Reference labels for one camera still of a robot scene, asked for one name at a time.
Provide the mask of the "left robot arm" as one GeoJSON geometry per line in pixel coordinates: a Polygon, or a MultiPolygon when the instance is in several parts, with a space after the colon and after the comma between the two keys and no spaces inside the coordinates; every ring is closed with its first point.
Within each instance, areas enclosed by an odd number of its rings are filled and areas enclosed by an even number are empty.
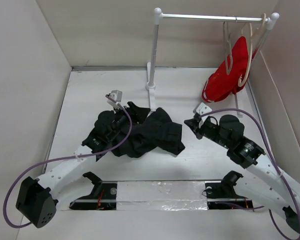
{"type": "Polygon", "coordinates": [[[49,223],[57,211],[58,192],[80,179],[107,152],[123,144],[132,127],[143,123],[151,111],[131,101],[127,104],[127,107],[117,104],[113,110],[101,112],[73,156],[63,159],[49,172],[22,181],[16,208],[32,225],[42,228],[49,223]]]}

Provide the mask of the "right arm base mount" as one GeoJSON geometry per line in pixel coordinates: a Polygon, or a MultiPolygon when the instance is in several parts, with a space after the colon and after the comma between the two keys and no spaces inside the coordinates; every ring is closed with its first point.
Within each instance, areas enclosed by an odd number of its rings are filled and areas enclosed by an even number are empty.
{"type": "Polygon", "coordinates": [[[207,199],[209,210],[253,209],[253,202],[246,197],[237,195],[234,186],[243,175],[231,170],[221,181],[205,182],[201,194],[207,199]]]}

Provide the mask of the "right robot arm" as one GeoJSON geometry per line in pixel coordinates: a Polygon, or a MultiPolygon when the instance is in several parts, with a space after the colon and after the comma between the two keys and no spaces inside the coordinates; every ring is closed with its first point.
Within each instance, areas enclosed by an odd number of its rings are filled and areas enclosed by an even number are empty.
{"type": "Polygon", "coordinates": [[[300,183],[281,168],[275,168],[270,156],[244,136],[245,126],[236,116],[223,115],[218,123],[213,123],[210,116],[205,121],[196,116],[184,123],[197,139],[205,137],[224,147],[232,162],[255,176],[248,178],[230,171],[222,179],[221,191],[225,196],[236,194],[255,200],[300,234],[300,183]]]}

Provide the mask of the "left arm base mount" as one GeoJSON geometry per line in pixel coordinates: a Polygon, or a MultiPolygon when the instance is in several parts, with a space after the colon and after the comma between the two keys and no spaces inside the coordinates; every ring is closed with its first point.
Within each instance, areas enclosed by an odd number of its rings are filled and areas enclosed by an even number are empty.
{"type": "Polygon", "coordinates": [[[117,209],[116,181],[103,181],[92,172],[86,172],[83,177],[89,179],[93,188],[88,195],[82,196],[69,205],[75,211],[112,211],[117,209]]]}

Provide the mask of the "black trousers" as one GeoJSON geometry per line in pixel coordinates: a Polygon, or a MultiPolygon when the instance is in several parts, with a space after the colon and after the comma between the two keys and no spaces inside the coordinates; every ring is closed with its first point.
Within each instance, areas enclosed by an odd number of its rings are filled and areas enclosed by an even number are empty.
{"type": "Polygon", "coordinates": [[[117,157],[127,155],[130,158],[140,158],[157,147],[176,156],[185,149],[182,143],[182,125],[173,122],[161,107],[143,123],[134,125],[127,140],[112,150],[112,153],[117,157]]]}

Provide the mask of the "grey wire hanger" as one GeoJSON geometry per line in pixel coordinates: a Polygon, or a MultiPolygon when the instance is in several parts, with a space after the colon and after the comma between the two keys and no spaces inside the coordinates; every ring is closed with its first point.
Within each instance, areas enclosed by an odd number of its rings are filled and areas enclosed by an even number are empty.
{"type": "Polygon", "coordinates": [[[233,68],[233,54],[232,54],[232,44],[231,44],[231,33],[229,31],[229,23],[223,22],[222,25],[223,33],[223,48],[224,48],[224,63],[226,74],[229,75],[233,68]]]}

